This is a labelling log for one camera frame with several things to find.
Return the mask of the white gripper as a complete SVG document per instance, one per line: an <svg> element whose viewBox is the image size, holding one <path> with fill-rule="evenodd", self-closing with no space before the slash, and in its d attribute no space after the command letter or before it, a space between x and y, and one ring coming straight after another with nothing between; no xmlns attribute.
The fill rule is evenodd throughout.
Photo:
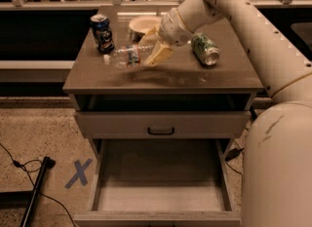
<svg viewBox="0 0 312 227"><path fill-rule="evenodd" d="M156 24L148 29L138 42L141 46L155 45L143 61L143 64L145 66L156 66L165 61L174 52L171 45L183 46L192 38L192 35L193 32L185 25L177 8L170 9L162 17L160 26Z"/></svg>

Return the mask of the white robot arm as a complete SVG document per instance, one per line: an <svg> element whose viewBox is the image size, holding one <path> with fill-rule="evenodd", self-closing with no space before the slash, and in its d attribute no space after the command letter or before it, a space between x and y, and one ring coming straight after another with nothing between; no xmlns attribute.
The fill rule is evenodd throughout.
<svg viewBox="0 0 312 227"><path fill-rule="evenodd" d="M312 74L309 60L249 0L185 0L151 40L184 45L227 18L273 104L244 148L242 227L312 227Z"/></svg>

